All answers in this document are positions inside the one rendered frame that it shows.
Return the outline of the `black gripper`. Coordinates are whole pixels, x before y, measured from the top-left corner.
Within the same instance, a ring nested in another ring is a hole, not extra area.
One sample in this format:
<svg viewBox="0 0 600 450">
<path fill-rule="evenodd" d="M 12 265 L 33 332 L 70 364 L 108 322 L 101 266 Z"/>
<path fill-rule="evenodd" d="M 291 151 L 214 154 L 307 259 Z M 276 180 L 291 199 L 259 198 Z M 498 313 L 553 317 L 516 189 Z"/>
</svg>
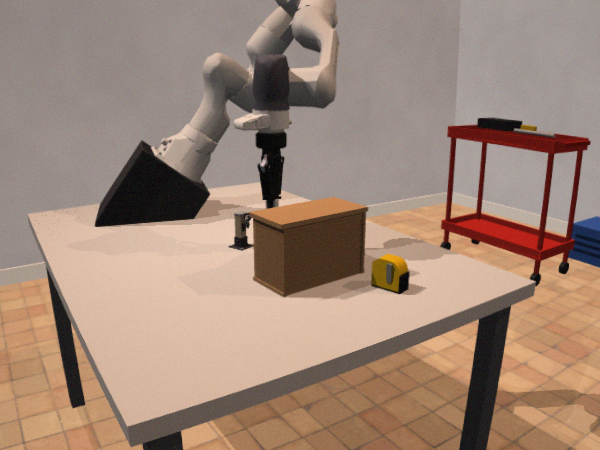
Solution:
<svg viewBox="0 0 600 450">
<path fill-rule="evenodd" d="M 279 207 L 285 159 L 279 154 L 281 154 L 280 149 L 286 146 L 286 132 L 266 134 L 257 132 L 256 134 L 256 147 L 262 149 L 262 163 L 258 163 L 258 170 L 262 197 L 263 200 L 266 200 L 266 209 Z"/>
</svg>

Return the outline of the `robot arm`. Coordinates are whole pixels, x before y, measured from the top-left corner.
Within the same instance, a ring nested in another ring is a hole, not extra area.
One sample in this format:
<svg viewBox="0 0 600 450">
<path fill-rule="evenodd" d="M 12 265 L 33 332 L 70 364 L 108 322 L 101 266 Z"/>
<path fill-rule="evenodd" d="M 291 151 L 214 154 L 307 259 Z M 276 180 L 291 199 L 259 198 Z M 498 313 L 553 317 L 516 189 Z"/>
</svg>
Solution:
<svg viewBox="0 0 600 450">
<path fill-rule="evenodd" d="M 234 121 L 236 129 L 281 133 L 292 124 L 289 106 L 324 109 L 335 99 L 335 0 L 275 1 L 280 7 L 247 42 L 249 71 L 222 53 L 208 57 L 202 68 L 203 100 L 190 125 L 163 138 L 160 147 L 151 147 L 156 157 L 192 181 L 202 183 L 211 153 L 230 125 L 228 100 L 251 113 Z M 282 54 L 294 38 L 304 48 L 321 51 L 318 66 L 289 69 Z"/>
</svg>

